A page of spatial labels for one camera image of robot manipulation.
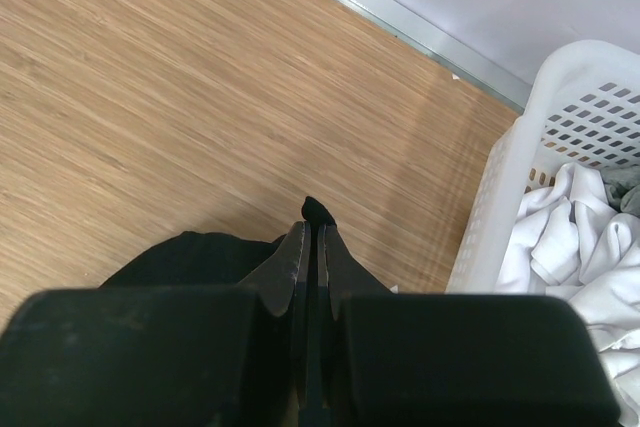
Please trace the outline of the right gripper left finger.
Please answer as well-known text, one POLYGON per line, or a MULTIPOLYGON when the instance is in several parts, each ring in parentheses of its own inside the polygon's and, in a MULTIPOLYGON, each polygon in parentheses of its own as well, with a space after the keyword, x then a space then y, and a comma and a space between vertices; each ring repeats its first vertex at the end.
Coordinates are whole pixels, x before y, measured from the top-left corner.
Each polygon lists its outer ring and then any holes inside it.
POLYGON ((274 321, 261 352, 263 398, 276 412, 297 412, 304 398, 311 226, 297 221, 273 255, 240 285, 256 291, 274 321))

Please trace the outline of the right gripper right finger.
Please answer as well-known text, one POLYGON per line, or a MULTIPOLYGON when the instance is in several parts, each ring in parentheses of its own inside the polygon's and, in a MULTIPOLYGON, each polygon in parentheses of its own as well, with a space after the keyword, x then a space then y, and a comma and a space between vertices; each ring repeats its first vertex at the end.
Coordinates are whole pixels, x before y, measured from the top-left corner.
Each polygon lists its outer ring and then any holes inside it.
POLYGON ((316 242, 320 406, 384 410, 394 374, 388 340, 396 298, 350 253, 336 226, 316 242))

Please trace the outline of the black t shirt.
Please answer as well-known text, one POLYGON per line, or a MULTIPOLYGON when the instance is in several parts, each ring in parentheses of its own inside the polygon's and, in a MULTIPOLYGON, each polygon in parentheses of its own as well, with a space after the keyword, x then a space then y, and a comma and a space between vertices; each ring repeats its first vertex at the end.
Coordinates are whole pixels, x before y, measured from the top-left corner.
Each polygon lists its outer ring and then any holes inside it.
MULTIPOLYGON (((319 231, 336 221, 326 207, 306 197, 302 221, 311 226, 308 278, 304 398, 300 401, 301 426, 327 426, 331 410, 320 406, 319 315, 316 242, 319 231)), ((108 288, 235 285, 274 254, 283 237, 272 242, 241 239, 224 233, 185 231, 142 252, 105 281, 108 288)))

